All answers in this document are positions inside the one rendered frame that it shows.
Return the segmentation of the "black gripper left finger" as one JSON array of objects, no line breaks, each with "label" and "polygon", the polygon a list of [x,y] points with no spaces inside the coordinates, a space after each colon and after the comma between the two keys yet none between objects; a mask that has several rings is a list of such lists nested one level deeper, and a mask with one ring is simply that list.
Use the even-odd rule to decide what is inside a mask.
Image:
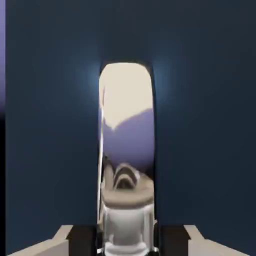
[{"label": "black gripper left finger", "polygon": [[51,239],[7,256],[97,256],[97,229],[86,225],[62,225]]}]

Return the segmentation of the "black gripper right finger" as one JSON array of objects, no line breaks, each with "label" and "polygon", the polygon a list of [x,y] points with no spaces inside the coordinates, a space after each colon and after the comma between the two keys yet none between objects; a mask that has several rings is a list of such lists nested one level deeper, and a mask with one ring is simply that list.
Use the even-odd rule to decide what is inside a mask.
[{"label": "black gripper right finger", "polygon": [[159,227],[160,256],[249,256],[206,239],[195,225]]}]

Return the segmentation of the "dark blue cabinet door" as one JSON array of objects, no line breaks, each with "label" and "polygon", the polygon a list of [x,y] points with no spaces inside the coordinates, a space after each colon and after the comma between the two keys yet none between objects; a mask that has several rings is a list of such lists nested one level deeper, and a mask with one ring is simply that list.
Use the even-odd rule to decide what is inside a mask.
[{"label": "dark blue cabinet door", "polygon": [[256,256],[256,0],[6,0],[7,254],[97,218],[98,80],[153,69],[157,218]]}]

